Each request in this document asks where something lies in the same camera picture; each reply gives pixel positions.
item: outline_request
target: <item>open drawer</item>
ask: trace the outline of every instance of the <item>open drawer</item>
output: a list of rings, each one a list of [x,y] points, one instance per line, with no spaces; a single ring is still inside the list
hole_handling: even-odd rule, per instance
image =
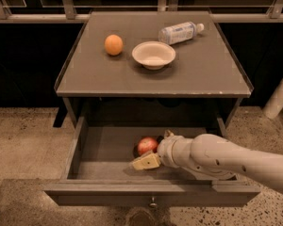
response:
[[[259,189],[240,181],[196,180],[183,169],[160,167],[136,171],[130,167],[134,145],[142,137],[163,135],[165,129],[184,137],[204,128],[125,126],[88,122],[82,113],[65,172],[45,192],[59,205],[109,206],[243,206]]]

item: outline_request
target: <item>bowl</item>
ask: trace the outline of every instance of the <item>bowl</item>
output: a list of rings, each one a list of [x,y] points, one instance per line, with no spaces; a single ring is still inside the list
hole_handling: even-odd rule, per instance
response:
[[[149,70],[159,70],[175,59],[175,50],[160,41],[147,41],[137,45],[133,51],[133,58]]]

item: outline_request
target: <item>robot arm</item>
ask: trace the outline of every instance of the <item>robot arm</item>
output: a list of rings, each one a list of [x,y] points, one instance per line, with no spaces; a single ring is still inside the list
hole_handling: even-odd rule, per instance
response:
[[[218,179],[239,173],[283,194],[283,155],[252,151],[222,137],[171,135],[158,145],[158,158],[165,166]]]

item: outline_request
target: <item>plastic bottle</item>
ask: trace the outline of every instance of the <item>plastic bottle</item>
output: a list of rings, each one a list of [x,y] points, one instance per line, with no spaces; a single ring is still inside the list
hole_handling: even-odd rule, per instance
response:
[[[205,29],[203,24],[186,22],[162,28],[158,33],[158,40],[169,45],[190,40]]]

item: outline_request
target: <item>concrete floor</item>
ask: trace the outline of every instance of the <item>concrete floor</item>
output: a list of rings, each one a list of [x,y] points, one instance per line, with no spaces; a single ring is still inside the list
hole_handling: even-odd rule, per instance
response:
[[[59,179],[74,128],[69,118],[53,128],[56,113],[0,108],[0,225],[127,225],[141,210],[156,225],[283,225],[283,195],[265,186],[242,208],[57,206],[42,187]],[[271,121],[259,107],[240,107],[227,132],[241,146],[283,154],[283,110]]]

